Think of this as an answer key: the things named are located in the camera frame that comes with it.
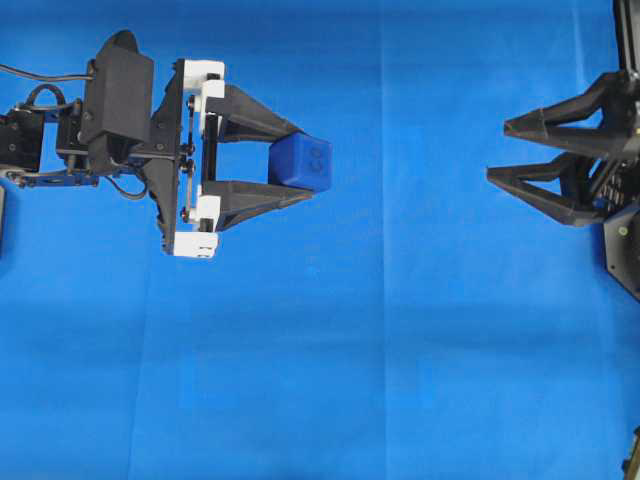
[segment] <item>blue backdrop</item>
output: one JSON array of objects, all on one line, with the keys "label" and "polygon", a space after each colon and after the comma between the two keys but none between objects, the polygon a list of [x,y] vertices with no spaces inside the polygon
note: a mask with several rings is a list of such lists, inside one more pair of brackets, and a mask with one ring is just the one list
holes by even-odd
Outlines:
[{"label": "blue backdrop", "polygon": [[[617,68],[609,0],[5,3],[2,63],[82,71],[130,28],[157,106],[176,58],[224,60],[333,142],[335,178],[212,263],[164,256],[154,204],[106,183],[9,188],[1,478],[620,476],[639,307],[597,232],[484,178],[555,154],[504,119]],[[33,87],[0,81],[3,108]],[[221,176],[264,181],[266,158],[225,146]]]}]

